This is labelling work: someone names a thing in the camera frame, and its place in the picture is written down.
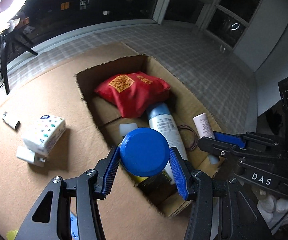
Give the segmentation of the white gloved right hand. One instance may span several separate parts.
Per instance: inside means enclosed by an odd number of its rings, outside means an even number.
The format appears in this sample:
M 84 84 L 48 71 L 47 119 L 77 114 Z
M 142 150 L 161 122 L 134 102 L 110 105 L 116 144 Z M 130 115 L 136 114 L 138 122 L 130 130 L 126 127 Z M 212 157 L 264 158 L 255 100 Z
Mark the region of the white gloved right hand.
M 284 215 L 280 221 L 281 225 L 288 224 L 288 199 L 276 198 L 272 194 L 262 189 L 252 189 L 258 199 L 257 208 L 268 224 L 272 228 Z

